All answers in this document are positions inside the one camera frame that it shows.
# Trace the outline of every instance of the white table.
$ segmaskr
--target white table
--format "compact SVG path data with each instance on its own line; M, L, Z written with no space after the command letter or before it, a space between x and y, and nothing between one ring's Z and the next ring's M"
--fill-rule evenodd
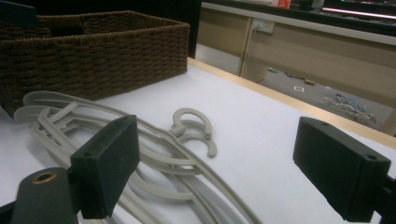
M173 113L181 107L206 114L214 126L213 140L219 148L218 155L209 159L202 144L188 143L188 146L197 148L196 154L239 194L263 223L345 223L293 162L300 116L336 124L396 162L396 140L389 136L195 60L189 63L186 74L98 102L136 114L163 129L171 127ZM24 177L54 165L46 150L30 136L29 125L16 124L6 112L0 111L0 205L15 200ZM396 176L394 164L389 174ZM160 211L165 223L187 223L187 220L200 223L190 208L177 204L161 208L162 203L156 202L155 209ZM138 223L119 208L115 219L119 223ZM375 215L372 223L378 220L379 216Z

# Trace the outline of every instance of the black object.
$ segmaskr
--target black object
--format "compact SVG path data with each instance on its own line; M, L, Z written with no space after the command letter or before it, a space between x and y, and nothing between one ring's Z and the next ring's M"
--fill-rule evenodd
M347 221L396 223L396 184L390 160L332 125L300 118L293 159Z
M21 27L37 27L34 7L8 1L0 1L0 21Z
M0 208L0 223L71 224L111 216L139 163L135 116L116 119L71 156L72 166L49 168L20 183L17 200Z
M132 10L151 16L187 22L189 57L195 58L202 0L10 0L35 7L38 15L68 15Z

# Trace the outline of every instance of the wicker basket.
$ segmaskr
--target wicker basket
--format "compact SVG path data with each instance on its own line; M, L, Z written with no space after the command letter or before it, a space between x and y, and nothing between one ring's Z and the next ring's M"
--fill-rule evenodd
M0 22L0 103L12 117L30 91L97 100L187 71L187 23L122 11Z

